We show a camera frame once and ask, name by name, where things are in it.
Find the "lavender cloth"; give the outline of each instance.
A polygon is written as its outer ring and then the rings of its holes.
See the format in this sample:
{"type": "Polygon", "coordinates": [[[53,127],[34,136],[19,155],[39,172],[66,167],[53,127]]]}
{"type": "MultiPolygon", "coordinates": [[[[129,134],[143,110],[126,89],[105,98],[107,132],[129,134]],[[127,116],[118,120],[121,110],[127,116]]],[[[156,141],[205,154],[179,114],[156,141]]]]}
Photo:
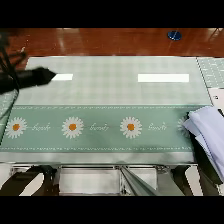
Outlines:
{"type": "Polygon", "coordinates": [[[205,150],[211,164],[224,181],[224,118],[215,107],[206,106],[189,113],[184,122],[205,150]]]}

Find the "yellow flower center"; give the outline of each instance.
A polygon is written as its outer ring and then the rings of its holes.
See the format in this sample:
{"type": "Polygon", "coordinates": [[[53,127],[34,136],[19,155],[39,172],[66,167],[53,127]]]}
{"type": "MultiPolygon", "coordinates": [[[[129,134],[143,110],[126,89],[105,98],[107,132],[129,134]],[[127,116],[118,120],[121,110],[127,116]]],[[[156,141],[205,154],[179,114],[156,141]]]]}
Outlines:
{"type": "Polygon", "coordinates": [[[19,128],[20,128],[19,124],[14,124],[14,125],[12,126],[13,131],[18,131],[19,128]]]}
{"type": "Polygon", "coordinates": [[[70,125],[69,125],[69,129],[70,129],[71,131],[74,131],[74,130],[76,129],[76,124],[70,124],[70,125]]]}
{"type": "Polygon", "coordinates": [[[128,130],[133,131],[135,129],[135,126],[133,124],[128,124],[128,130]]]}

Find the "flower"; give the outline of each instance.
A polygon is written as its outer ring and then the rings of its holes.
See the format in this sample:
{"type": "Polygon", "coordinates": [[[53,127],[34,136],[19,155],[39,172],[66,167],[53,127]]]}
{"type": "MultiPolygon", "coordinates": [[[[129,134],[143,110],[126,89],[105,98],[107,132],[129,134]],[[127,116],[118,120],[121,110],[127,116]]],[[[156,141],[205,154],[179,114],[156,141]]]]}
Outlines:
{"type": "Polygon", "coordinates": [[[66,135],[66,138],[70,137],[75,138],[76,136],[79,136],[82,134],[83,130],[83,121],[79,119],[78,117],[69,117],[66,119],[65,122],[63,122],[62,125],[62,131],[64,132],[63,135],[66,135]]]}
{"type": "Polygon", "coordinates": [[[10,122],[8,122],[6,127],[6,135],[8,138],[17,138],[23,134],[27,128],[26,121],[23,118],[15,117],[10,122]]]}
{"type": "Polygon", "coordinates": [[[181,119],[179,119],[178,124],[177,124],[177,129],[178,131],[181,132],[181,134],[186,137],[186,138],[190,138],[190,134],[189,131],[184,127],[183,123],[186,121],[186,119],[184,117],[182,117],[181,119]]]}
{"type": "Polygon", "coordinates": [[[123,119],[120,125],[120,131],[123,131],[123,135],[126,135],[126,138],[135,138],[141,134],[142,125],[140,121],[134,117],[126,117],[123,119]]]}

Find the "reddish brown wood surface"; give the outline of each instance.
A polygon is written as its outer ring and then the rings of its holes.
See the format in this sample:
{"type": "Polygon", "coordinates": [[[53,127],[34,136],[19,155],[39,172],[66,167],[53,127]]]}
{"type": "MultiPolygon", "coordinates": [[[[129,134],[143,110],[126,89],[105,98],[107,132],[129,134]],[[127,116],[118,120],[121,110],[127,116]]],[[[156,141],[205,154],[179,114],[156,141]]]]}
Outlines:
{"type": "Polygon", "coordinates": [[[224,57],[222,28],[178,28],[180,41],[167,32],[176,28],[17,28],[10,29],[8,52],[31,56],[161,55],[224,57]]]}

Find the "daisy print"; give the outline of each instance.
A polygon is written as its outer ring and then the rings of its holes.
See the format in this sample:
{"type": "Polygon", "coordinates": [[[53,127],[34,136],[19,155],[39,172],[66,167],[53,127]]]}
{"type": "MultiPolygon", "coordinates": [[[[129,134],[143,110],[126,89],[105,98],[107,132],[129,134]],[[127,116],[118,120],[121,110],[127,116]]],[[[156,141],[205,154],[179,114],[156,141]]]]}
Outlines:
{"type": "Polygon", "coordinates": [[[184,127],[183,123],[186,121],[186,119],[184,117],[182,117],[181,119],[179,119],[178,123],[177,123],[177,129],[178,131],[181,132],[181,134],[186,137],[186,138],[190,138],[190,134],[189,131],[184,127]]]}
{"type": "Polygon", "coordinates": [[[126,138],[130,139],[139,136],[142,130],[140,121],[134,117],[126,117],[123,119],[120,127],[120,131],[123,132],[123,135],[126,135],[126,138]]]}
{"type": "Polygon", "coordinates": [[[21,117],[15,117],[10,122],[8,122],[6,127],[6,135],[8,135],[8,138],[17,138],[20,135],[23,134],[23,132],[26,130],[27,125],[25,119],[21,117]]]}
{"type": "Polygon", "coordinates": [[[66,138],[75,138],[76,136],[79,136],[82,134],[83,130],[83,121],[79,119],[78,117],[69,117],[66,119],[65,122],[63,122],[62,125],[62,132],[64,132],[63,135],[66,136],[66,138]]]}

